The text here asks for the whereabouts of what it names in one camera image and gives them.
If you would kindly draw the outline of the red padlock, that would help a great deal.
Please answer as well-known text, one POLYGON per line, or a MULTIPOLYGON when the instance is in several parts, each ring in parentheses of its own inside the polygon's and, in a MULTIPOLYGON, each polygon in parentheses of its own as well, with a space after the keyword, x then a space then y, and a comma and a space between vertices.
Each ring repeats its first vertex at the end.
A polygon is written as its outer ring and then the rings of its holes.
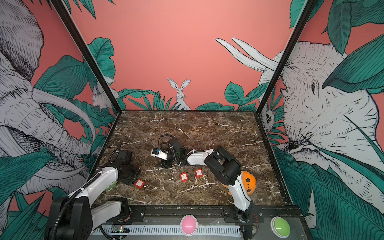
POLYGON ((186 182, 186 181, 189 180, 189 177, 188 177, 187 173, 180 174, 180 178, 181 178, 182 182, 186 182))
POLYGON ((139 188, 139 189, 142 189, 145 187, 145 182, 143 180, 140 180, 138 179, 136 182, 135 182, 135 187, 139 188))
POLYGON ((197 178, 200 178, 200 177, 202 177, 204 174, 203 174, 203 171, 202 171, 202 169, 197 169, 197 170, 195 170, 195 176, 197 177, 197 178))

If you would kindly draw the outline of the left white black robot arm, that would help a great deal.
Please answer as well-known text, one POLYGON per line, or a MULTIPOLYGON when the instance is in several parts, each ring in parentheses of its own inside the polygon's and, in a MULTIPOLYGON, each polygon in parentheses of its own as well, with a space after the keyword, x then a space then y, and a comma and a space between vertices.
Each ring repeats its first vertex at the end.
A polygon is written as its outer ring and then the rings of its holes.
POLYGON ((126 198, 118 197, 93 208, 97 198, 116 182, 126 185, 138 180, 140 168, 132 164, 133 153, 118 145, 101 170, 66 197, 53 201, 44 238, 46 240, 86 240, 108 220, 125 223, 133 210, 126 198))

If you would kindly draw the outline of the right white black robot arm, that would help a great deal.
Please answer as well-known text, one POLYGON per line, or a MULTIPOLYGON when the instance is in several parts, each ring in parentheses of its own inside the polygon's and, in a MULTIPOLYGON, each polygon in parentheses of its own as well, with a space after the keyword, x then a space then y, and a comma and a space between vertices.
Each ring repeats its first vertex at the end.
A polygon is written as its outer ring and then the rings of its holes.
POLYGON ((178 166, 206 166, 217 180, 229 190, 234 200, 240 221, 247 223, 253 217, 255 204, 250 195, 255 192, 256 178, 247 171, 241 170, 240 162, 222 146, 209 150, 186 149, 172 135, 161 135, 159 138, 170 137, 167 142, 159 143, 153 148, 151 156, 161 159, 158 166, 169 169, 173 163, 178 166))

